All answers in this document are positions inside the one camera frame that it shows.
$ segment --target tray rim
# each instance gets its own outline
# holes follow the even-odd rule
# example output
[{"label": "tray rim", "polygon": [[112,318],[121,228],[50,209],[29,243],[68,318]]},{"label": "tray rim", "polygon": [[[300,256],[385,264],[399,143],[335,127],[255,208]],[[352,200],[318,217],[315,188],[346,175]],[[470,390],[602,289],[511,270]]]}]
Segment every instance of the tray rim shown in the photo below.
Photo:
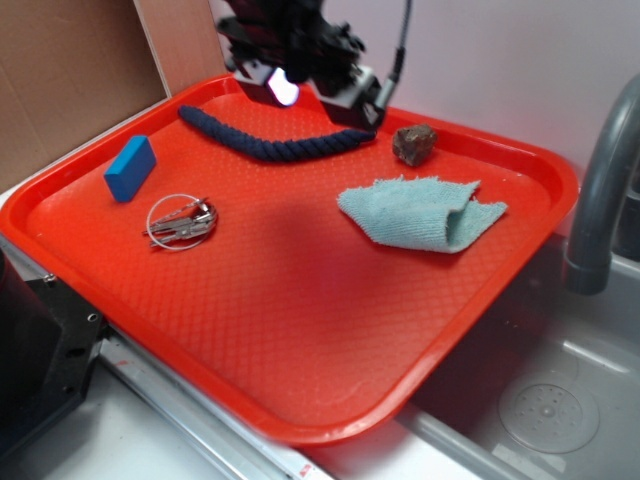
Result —
[{"label": "tray rim", "polygon": [[[100,304],[118,305],[117,308],[114,308],[118,316],[131,316],[131,313],[127,313],[126,306],[119,305],[116,298],[112,298],[108,292],[97,289],[86,281],[86,273],[79,272],[72,266],[66,265],[60,258],[48,254],[37,239],[27,234],[26,229],[22,227],[25,225],[29,211],[60,188],[69,185],[85,173],[107,162],[124,147],[132,135],[151,135],[176,120],[179,105],[183,103],[199,105],[213,97],[239,92],[241,92],[240,87],[231,75],[225,74],[205,80],[175,97],[165,100],[66,160],[53,165],[27,181],[9,197],[0,209],[0,232],[27,255],[41,263],[47,270],[59,275],[90,301],[98,298]],[[313,107],[314,103],[317,104],[308,89],[303,89],[300,101],[303,107]],[[424,122],[429,123],[439,133],[439,142],[441,145],[444,143],[445,147],[451,142],[464,138],[466,139],[464,145],[469,143],[485,148],[493,147],[496,151],[498,149],[500,151],[508,150],[511,155],[521,157],[523,170],[527,170],[527,165],[530,165],[532,160],[542,162],[536,165],[535,171],[530,169],[528,174],[521,169],[514,169],[511,164],[505,165],[499,158],[491,159],[491,163],[494,165],[503,166],[525,175],[528,174],[534,178],[549,193],[551,206],[547,215],[539,222],[538,228],[523,240],[519,248],[492,273],[487,282],[458,312],[455,317],[456,321],[447,324],[431,344],[425,345],[425,352],[428,349],[429,355],[423,354],[375,407],[362,412],[357,418],[347,419],[332,425],[292,424],[276,417],[247,394],[230,385],[219,375],[204,368],[187,352],[179,352],[178,361],[175,360],[175,357],[173,357],[174,361],[169,361],[162,352],[170,349],[175,355],[178,347],[164,336],[154,332],[151,327],[136,327],[133,329],[133,333],[127,331],[125,335],[142,345],[179,374],[184,375],[183,372],[188,371],[189,374],[185,375],[185,378],[189,382],[211,398],[220,401],[227,408],[233,405],[233,408],[230,409],[245,422],[263,434],[284,443],[296,446],[334,443],[362,433],[395,415],[409,397],[406,392],[413,392],[475,324],[481,313],[491,305],[493,300],[524,267],[529,258],[553,233],[558,223],[575,204],[578,195],[578,181],[568,162],[559,155],[540,147],[397,108],[389,109],[382,131],[393,133],[401,126]],[[63,186],[56,184],[56,179],[60,176],[65,179]],[[554,183],[555,189],[551,191],[551,187],[543,184],[542,180]],[[453,343],[451,342],[452,336],[456,339]],[[435,364],[433,363],[434,356],[438,358]]]}]

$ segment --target blue eraser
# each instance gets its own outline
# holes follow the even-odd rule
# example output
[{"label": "blue eraser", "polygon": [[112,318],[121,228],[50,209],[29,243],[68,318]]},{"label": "blue eraser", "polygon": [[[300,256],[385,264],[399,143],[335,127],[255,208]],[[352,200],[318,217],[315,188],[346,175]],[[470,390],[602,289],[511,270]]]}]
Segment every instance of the blue eraser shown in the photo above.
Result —
[{"label": "blue eraser", "polygon": [[144,135],[136,135],[131,137],[109,166],[104,179],[118,202],[128,202],[155,166],[156,156],[149,139]]}]

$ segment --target key ring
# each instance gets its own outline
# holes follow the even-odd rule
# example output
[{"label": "key ring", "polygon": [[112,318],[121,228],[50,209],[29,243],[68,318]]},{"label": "key ring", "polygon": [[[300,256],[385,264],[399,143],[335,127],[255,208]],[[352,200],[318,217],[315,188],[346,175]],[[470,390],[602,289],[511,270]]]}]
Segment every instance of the key ring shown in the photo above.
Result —
[{"label": "key ring", "polygon": [[[168,215],[151,222],[156,209],[172,198],[188,198],[191,203],[175,210]],[[174,193],[158,200],[149,210],[146,221],[146,230],[143,234],[151,239],[151,247],[162,247],[167,250],[182,251],[200,245],[213,231],[218,222],[218,212],[212,204],[206,202],[206,198],[197,198],[186,193]],[[196,208],[192,215],[177,217],[189,208]],[[180,247],[167,245],[177,240],[200,237],[195,242]]]}]

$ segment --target orange plastic tray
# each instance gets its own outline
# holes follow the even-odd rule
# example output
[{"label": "orange plastic tray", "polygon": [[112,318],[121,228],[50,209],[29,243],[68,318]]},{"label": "orange plastic tray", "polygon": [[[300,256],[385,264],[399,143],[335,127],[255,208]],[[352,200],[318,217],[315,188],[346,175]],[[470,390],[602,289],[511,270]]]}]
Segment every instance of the orange plastic tray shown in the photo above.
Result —
[{"label": "orange plastic tray", "polygon": [[[272,140],[340,128],[306,90],[281,110],[213,79],[30,181],[5,204],[0,229],[206,394],[293,445],[335,442],[392,416],[577,196],[573,172],[548,151],[400,110],[351,153],[269,165],[191,129],[177,117],[182,104]],[[439,141],[411,168],[391,139],[421,122]],[[158,164],[119,204],[103,174],[136,134],[149,136]],[[509,209],[456,255],[374,244],[336,199],[400,175],[481,180],[478,200]],[[151,249],[141,235],[150,207],[180,192],[211,199],[215,234],[184,252]]]}]

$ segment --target keys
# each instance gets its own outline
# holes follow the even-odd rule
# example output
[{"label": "keys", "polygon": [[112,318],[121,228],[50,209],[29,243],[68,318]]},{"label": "keys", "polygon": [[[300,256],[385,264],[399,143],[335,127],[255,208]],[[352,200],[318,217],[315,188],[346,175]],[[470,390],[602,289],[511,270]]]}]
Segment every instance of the keys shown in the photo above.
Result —
[{"label": "keys", "polygon": [[[151,247],[208,235],[216,226],[218,212],[206,200],[206,198],[198,198],[149,224],[147,230],[142,233],[151,236]],[[191,214],[178,216],[189,209],[193,210]]]}]

